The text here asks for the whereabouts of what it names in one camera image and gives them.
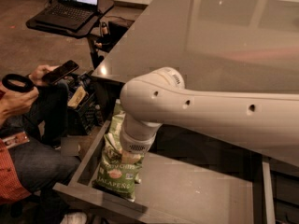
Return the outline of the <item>person's left hand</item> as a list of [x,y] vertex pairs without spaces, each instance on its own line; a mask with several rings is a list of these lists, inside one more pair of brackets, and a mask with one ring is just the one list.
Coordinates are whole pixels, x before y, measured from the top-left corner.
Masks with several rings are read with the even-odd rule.
[[47,86],[48,83],[43,80],[43,76],[49,72],[52,72],[56,68],[57,66],[42,64],[39,65],[28,77],[36,86]]

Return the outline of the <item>person's right hand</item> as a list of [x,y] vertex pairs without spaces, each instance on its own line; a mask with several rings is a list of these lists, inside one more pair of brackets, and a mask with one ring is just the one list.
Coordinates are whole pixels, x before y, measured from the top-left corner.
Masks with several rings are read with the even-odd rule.
[[0,124],[3,124],[8,118],[27,113],[34,101],[39,95],[37,86],[39,81],[33,77],[30,79],[34,82],[34,88],[25,93],[11,91],[4,86],[0,90],[5,94],[0,99]]

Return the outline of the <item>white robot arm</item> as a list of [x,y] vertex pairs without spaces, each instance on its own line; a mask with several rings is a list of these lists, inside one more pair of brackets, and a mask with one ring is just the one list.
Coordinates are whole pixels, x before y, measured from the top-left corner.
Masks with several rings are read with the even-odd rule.
[[296,94],[191,91],[176,69],[164,67],[128,81],[120,99],[128,152],[147,152],[169,124],[299,166]]

